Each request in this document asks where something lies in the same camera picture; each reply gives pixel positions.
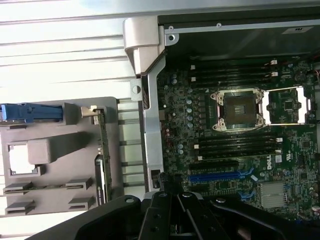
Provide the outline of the CPU socket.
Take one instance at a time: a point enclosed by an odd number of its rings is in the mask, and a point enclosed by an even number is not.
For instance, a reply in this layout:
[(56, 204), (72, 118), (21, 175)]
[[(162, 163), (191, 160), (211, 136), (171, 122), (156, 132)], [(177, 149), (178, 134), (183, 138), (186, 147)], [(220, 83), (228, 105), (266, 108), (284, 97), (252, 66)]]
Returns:
[(264, 93), (259, 88), (223, 89), (210, 94), (213, 101), (212, 129), (218, 132), (247, 132), (266, 126)]

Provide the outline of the green RAM stick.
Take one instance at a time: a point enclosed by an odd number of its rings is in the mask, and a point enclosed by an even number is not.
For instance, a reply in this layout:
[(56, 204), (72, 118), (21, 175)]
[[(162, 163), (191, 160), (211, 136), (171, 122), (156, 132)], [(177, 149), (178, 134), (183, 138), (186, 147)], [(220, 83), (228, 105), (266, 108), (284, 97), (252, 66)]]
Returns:
[(83, 185), (66, 185), (66, 184), (58, 184), (58, 185), (43, 185), (36, 186), (31, 182), (26, 184), (11, 184), (3, 189), (3, 194), (6, 195), (18, 195), (18, 194), (26, 194), (29, 192), (42, 191), (42, 190), (74, 190), (74, 189), (83, 189)]

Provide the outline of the grey parts rack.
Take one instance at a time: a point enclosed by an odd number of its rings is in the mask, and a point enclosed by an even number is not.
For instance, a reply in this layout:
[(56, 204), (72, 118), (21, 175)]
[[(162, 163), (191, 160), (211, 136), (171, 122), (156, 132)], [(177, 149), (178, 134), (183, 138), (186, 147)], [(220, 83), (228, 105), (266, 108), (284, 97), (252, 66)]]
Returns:
[[(98, 97), (37, 102), (62, 106), (63, 120), (6, 121), (0, 115), (0, 154), (3, 162), (4, 196), (7, 217), (87, 211), (97, 202), (95, 158), (100, 140), (99, 126), (90, 117), (82, 118), (81, 107), (104, 109), (111, 171), (111, 200), (124, 193), (120, 159), (118, 104), (114, 97)], [(32, 173), (12, 174), (9, 145), (27, 145)], [(3, 189), (12, 184), (83, 185), (82, 189), (52, 189), (26, 194), (4, 195)]]

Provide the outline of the blue expansion slot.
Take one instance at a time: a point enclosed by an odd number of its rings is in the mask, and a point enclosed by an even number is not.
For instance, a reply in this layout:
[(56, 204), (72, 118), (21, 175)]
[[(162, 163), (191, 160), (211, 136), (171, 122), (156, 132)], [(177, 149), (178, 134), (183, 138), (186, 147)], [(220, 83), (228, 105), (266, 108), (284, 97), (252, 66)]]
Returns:
[(224, 172), (224, 173), (204, 173), (195, 174), (188, 177), (191, 183), (210, 182), (210, 181), (222, 181), (222, 180), (237, 180), (243, 179), (244, 176), (239, 172)]

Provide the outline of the open black PC case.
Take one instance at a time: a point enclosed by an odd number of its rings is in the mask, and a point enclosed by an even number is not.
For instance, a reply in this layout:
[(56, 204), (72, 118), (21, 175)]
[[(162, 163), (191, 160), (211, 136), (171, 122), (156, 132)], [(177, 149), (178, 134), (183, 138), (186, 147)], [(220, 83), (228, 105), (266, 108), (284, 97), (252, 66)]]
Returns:
[[(147, 193), (153, 193), (160, 190), (160, 173), (173, 175), (164, 170), (157, 90), (158, 75), (167, 64), (190, 61), (189, 56), (311, 57), (320, 54), (320, 6), (136, 16), (124, 21), (123, 39), (125, 52), (141, 80), (138, 90), (143, 166)], [(320, 221), (297, 222), (267, 213), (289, 222), (290, 240), (320, 240)], [(168, 238), (184, 239), (177, 237), (177, 228), (172, 223), (171, 202)]]

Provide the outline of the metal socket cover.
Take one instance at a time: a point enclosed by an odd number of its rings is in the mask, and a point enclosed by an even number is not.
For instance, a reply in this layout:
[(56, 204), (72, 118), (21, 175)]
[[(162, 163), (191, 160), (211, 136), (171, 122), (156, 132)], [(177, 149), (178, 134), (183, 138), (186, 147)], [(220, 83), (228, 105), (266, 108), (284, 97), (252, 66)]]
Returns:
[(311, 110), (311, 97), (303, 86), (262, 91), (261, 113), (267, 126), (305, 125)]

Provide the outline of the silver CPU chip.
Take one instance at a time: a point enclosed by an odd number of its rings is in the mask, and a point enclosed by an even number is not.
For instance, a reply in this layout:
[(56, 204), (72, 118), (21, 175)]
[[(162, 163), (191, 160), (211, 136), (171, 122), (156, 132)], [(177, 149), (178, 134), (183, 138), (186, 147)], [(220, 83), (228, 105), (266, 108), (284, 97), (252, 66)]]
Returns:
[(35, 165), (29, 162), (29, 152), (26, 144), (9, 145), (9, 163), (13, 175), (32, 174)]

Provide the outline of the green motherboard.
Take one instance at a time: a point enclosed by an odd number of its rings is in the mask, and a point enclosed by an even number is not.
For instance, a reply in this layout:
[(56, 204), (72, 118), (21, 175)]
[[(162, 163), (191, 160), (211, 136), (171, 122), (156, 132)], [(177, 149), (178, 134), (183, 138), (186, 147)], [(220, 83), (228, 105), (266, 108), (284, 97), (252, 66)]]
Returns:
[[(277, 58), (277, 67), (271, 69), (245, 69), (225, 71), (190, 71), (191, 65), (264, 65), (260, 61), (186, 61), (170, 62), (157, 77), (160, 135), (164, 171), (178, 174), (182, 187), (209, 184), (209, 192), (236, 190), (240, 200), (256, 208), (299, 223), (320, 221), (320, 53), (313, 56), (271, 56)], [(304, 79), (295, 80), (295, 72), (303, 71)], [(278, 76), (201, 77), (200, 79), (276, 78), (260, 85), (194, 87), (190, 73), (197, 72), (278, 72)], [(212, 129), (214, 123), (213, 101), (210, 95), (219, 90), (257, 88), (273, 90), (288, 87), (304, 87), (311, 97), (311, 111), (307, 124), (266, 125), (250, 131), (219, 132)], [(199, 151), (199, 137), (221, 134), (273, 132), (281, 134), (283, 142), (242, 143), (200, 146), (282, 146), (282, 154), (231, 159), (197, 160), (201, 154), (224, 154), (242, 152), (273, 152), (275, 150)], [(238, 161), (238, 167), (189, 170), (189, 164), (211, 161)], [(189, 176), (211, 173), (238, 172), (242, 179), (190, 182)], [(286, 206), (263, 208), (261, 206), (261, 183), (282, 182), (286, 192)]]

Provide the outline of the hard disk with blue carrier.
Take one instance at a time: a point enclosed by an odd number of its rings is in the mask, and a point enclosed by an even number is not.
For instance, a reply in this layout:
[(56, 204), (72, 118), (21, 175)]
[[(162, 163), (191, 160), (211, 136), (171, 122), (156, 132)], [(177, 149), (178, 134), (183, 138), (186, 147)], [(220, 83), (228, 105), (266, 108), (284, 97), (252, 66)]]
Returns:
[(33, 123), (35, 120), (63, 120), (61, 105), (46, 105), (35, 103), (3, 103), (0, 112), (4, 121), (23, 121)]

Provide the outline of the silver chipset heatsink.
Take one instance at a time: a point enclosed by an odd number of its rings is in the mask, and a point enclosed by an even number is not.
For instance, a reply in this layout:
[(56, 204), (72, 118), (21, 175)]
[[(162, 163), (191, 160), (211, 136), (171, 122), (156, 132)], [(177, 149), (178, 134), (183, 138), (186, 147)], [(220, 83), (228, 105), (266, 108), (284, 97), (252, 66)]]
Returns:
[(282, 208), (287, 205), (283, 182), (263, 182), (260, 184), (261, 206), (264, 209)]

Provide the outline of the black RAM slot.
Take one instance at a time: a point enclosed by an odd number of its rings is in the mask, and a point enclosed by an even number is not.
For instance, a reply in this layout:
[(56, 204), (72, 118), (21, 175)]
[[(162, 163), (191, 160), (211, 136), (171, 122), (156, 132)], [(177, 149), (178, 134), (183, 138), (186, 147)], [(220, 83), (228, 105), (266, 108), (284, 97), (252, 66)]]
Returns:
[(239, 79), (218, 79), (218, 78), (193, 78), (189, 84), (193, 87), (231, 87), (231, 86), (250, 86), (272, 83), (275, 77), (265, 78), (239, 78)]
[(277, 138), (282, 135), (277, 132), (251, 132), (251, 133), (239, 133), (239, 134), (219, 134), (214, 136), (201, 136), (198, 140), (217, 140), (217, 139), (235, 139), (235, 138), (256, 138), (256, 137), (267, 137)]
[(205, 62), (264, 62), (266, 64), (276, 65), (279, 63), (278, 59), (272, 56), (243, 56), (243, 57), (231, 57), (225, 58), (223, 56), (189, 56), (191, 61), (205, 61)]
[(276, 151), (282, 150), (282, 146), (276, 145), (235, 145), (235, 146), (199, 146), (198, 151), (221, 151), (221, 152), (237, 152), (237, 151)]
[(252, 70), (252, 69), (259, 69), (259, 70), (266, 70), (271, 68), (276, 68), (277, 64), (244, 64), (244, 65), (207, 65), (207, 66), (200, 66), (200, 65), (191, 65), (190, 71), (233, 71), (233, 70)]
[(190, 78), (228, 78), (228, 77), (277, 77), (277, 71), (272, 72), (190, 72)]
[(211, 139), (200, 141), (195, 143), (198, 146), (209, 146), (209, 145), (234, 145), (234, 144), (251, 144), (251, 143), (282, 143), (283, 137), (266, 138), (266, 139)]
[(268, 155), (280, 155), (283, 152), (281, 150), (276, 151), (261, 151), (261, 152), (233, 152), (233, 153), (202, 153), (197, 156), (198, 161), (211, 161), (211, 160), (223, 160), (233, 158), (248, 158), (248, 157), (260, 157)]

